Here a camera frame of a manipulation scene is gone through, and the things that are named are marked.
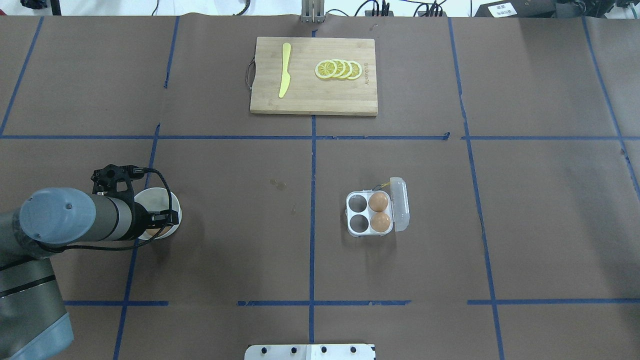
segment plastic knife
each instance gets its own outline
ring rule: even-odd
[[[289,82],[291,82],[291,75],[287,71],[289,69],[289,57],[291,55],[291,44],[286,42],[282,44],[282,78],[280,79],[280,94],[279,98],[282,99],[284,94],[289,89]]]

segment white cup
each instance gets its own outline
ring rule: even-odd
[[[162,211],[167,210],[169,208],[169,198],[166,195],[165,188],[149,188],[146,190],[142,190],[133,198],[138,204],[142,205],[147,209],[147,211]],[[178,221],[182,222],[182,208],[180,207],[180,202],[175,194],[171,193],[171,201],[172,208],[178,212]],[[171,234],[173,234],[180,224],[171,226],[169,231],[157,237],[157,239],[165,238]],[[140,240],[148,240],[153,236],[153,234],[149,235],[148,232],[142,233],[138,239]]]

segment label sticker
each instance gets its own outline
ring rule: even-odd
[[[487,6],[487,9],[489,9],[493,17],[505,17],[517,14],[511,3]]]

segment wooden cutting board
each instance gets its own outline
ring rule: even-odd
[[[291,44],[291,83],[280,92],[282,44]],[[334,58],[357,61],[363,67],[355,80],[319,79],[316,65]],[[251,112],[302,115],[378,114],[376,46],[373,39],[259,37],[255,46],[255,79]]]

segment blue tape line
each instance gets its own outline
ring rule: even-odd
[[[467,122],[467,112],[465,111],[465,105],[462,101],[462,80],[460,78],[460,67],[458,65],[458,54],[456,52],[456,41],[453,33],[453,24],[451,18],[447,18],[449,22],[449,36],[451,37],[451,51],[453,53],[453,65],[456,70],[456,82],[458,83],[458,97],[460,98],[460,111],[462,112],[462,118],[465,125],[465,136],[467,140],[467,152],[469,156],[469,165],[471,167],[471,179],[474,184],[474,193],[476,196],[476,209],[478,217],[480,219],[480,226],[482,229],[482,241],[484,245],[484,265],[486,267],[486,277],[489,284],[489,294],[492,300],[493,311],[493,326],[495,327],[495,338],[498,344],[498,355],[500,360],[504,360],[504,348],[502,346],[502,331],[500,330],[500,319],[498,317],[498,306],[495,303],[495,289],[493,287],[493,275],[491,270],[491,259],[489,257],[489,246],[486,241],[486,230],[484,228],[484,216],[482,214],[482,204],[480,203],[480,191],[478,188],[476,177],[476,164],[474,162],[473,149],[471,148],[471,139],[469,133],[469,124]]]
[[[29,51],[27,52],[27,56],[24,59],[24,63],[22,64],[22,69],[20,70],[20,74],[18,75],[18,81],[15,82],[15,87],[13,88],[11,99],[9,99],[9,105],[6,107],[6,112],[4,113],[2,125],[0,125],[0,135],[4,133],[4,128],[6,127],[6,123],[7,121],[9,121],[9,114],[11,113],[13,102],[15,101],[16,95],[18,95],[18,90],[20,89],[20,83],[22,82],[22,77],[24,76],[24,73],[27,70],[27,64],[29,63],[29,59],[31,58],[31,54],[33,53],[33,48],[36,46],[36,40],[38,40],[38,35],[40,34],[40,29],[42,29],[43,21],[44,21],[44,16],[41,16],[40,21],[38,21],[38,27],[36,28],[36,32],[33,34],[33,39],[31,39],[31,46],[29,46]]]
[[[123,306],[124,301],[66,300],[65,306]]]
[[[463,136],[461,140],[466,140],[467,137]],[[585,140],[585,141],[600,141],[600,140],[619,140],[616,136],[470,136],[471,140]]]
[[[120,356],[120,345],[122,344],[122,331],[124,330],[124,320],[127,318],[127,306],[122,306],[120,312],[120,325],[118,326],[118,336],[116,337],[116,345],[113,349],[113,360],[118,360]]]
[[[311,136],[271,135],[162,135],[163,140],[311,140]]]
[[[317,136],[316,140],[448,140],[450,133],[438,136]],[[0,139],[13,140],[153,140],[153,135],[0,135]],[[307,135],[159,135],[163,140],[311,140]],[[629,140],[640,140],[640,136]]]
[[[634,184],[634,189],[636,190],[636,197],[638,198],[638,201],[640,201],[640,186],[638,186],[636,172],[634,172],[634,167],[633,165],[631,165],[631,160],[629,159],[627,147],[622,138],[622,132],[620,131],[620,126],[618,125],[618,119],[616,118],[616,114],[613,111],[613,106],[611,105],[611,100],[609,99],[609,93],[607,91],[607,87],[604,85],[604,80],[602,79],[602,74],[600,73],[600,66],[598,66],[598,60],[596,60],[595,53],[593,52],[593,45],[591,44],[591,36],[589,35],[587,20],[584,16],[582,17],[582,27],[584,28],[584,35],[587,39],[587,45],[589,46],[589,53],[591,54],[591,60],[593,61],[593,66],[596,70],[596,75],[598,76],[598,82],[600,83],[600,88],[602,89],[602,93],[604,94],[604,99],[607,103],[607,108],[609,109],[611,120],[613,121],[613,127],[616,130],[616,134],[618,135],[618,139],[620,140],[620,147],[622,148],[622,151],[624,152],[624,155],[625,155],[625,162],[627,163],[627,169],[629,171],[629,175],[631,176],[631,181]]]
[[[318,140],[448,140],[451,133],[446,133],[440,136],[403,136],[403,135],[375,135],[375,136],[367,136],[367,135],[324,135],[317,136]]]
[[[169,306],[168,301],[66,300],[65,306]]]
[[[411,300],[316,300],[317,306],[406,306]]]
[[[175,38],[178,35],[178,24],[180,17],[175,17],[175,25],[173,25],[173,38],[171,39],[171,51],[169,51],[169,60],[166,63],[166,78],[164,79],[164,88],[169,86],[169,74],[171,73],[171,63],[173,62],[173,50],[175,49]]]
[[[442,136],[365,136],[365,135],[320,135],[316,140],[448,140],[450,133]],[[158,139],[165,140],[311,140],[311,136],[278,136],[278,135],[159,135]],[[576,140],[576,141],[607,141],[619,140],[616,136],[477,136],[471,140]],[[0,135],[0,139],[7,140],[153,140],[153,135]],[[624,141],[638,141],[640,136],[622,136]]]
[[[309,306],[307,300],[239,301],[238,306]],[[406,306],[411,300],[314,300],[314,306]]]
[[[150,140],[150,135],[1,135],[14,140]]]
[[[309,343],[313,344],[316,299],[316,116],[311,115],[311,214],[309,229]]]
[[[239,301],[238,306],[309,306],[307,300],[258,300]]]
[[[558,305],[558,304],[640,304],[640,299],[502,299],[498,305]],[[491,300],[468,300],[467,305],[491,305]]]
[[[156,132],[154,133],[154,143],[151,145],[151,156],[149,157],[149,166],[148,168],[154,167],[154,160],[156,158],[156,147],[158,145],[158,137],[160,135],[160,124],[156,126]],[[145,189],[149,188],[149,180],[151,179],[151,173],[147,174],[147,178],[145,179]]]
[[[154,143],[151,146],[151,154],[149,155],[149,166],[153,167],[154,160],[156,157],[156,146],[158,143],[158,136],[160,134],[160,124],[156,126],[156,133],[154,134]],[[148,177],[147,182],[145,183],[145,189],[148,185]],[[134,245],[138,244],[138,239],[136,239],[133,243]],[[131,262],[129,263],[129,273],[127,274],[127,286],[124,291],[124,304],[122,305],[122,312],[120,313],[120,325],[118,326],[118,335],[116,336],[116,345],[113,350],[113,360],[118,360],[118,356],[120,354],[120,344],[122,343],[122,333],[124,332],[124,323],[127,318],[127,306],[129,303],[129,295],[131,294],[131,284],[133,283],[133,273],[136,268],[136,257],[138,256],[138,248],[135,248],[131,252]]]
[[[127,306],[169,306],[168,301],[128,301]]]

